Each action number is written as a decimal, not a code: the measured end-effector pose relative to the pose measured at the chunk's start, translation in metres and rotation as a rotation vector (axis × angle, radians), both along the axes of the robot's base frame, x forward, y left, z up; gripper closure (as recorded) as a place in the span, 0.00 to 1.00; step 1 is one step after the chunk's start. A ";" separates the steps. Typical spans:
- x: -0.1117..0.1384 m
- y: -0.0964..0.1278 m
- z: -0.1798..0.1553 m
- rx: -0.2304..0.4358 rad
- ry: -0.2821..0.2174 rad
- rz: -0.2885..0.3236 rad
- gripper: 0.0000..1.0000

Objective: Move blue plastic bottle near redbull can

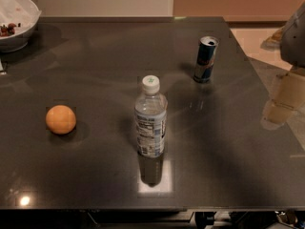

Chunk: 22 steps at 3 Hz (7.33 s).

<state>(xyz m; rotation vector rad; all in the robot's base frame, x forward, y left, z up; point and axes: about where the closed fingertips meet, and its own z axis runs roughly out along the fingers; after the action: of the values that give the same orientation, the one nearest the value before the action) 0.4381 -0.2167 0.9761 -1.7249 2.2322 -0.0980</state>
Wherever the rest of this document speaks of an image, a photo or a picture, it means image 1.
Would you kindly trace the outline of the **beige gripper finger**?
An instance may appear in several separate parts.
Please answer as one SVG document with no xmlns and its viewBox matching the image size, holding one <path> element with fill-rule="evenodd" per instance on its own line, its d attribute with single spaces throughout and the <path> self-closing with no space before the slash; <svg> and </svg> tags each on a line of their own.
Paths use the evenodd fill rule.
<svg viewBox="0 0 305 229">
<path fill-rule="evenodd" d="M 270 99 L 266 102 L 261 125 L 280 127 L 305 103 L 305 69 L 291 68 L 278 74 L 272 85 Z"/>
</svg>

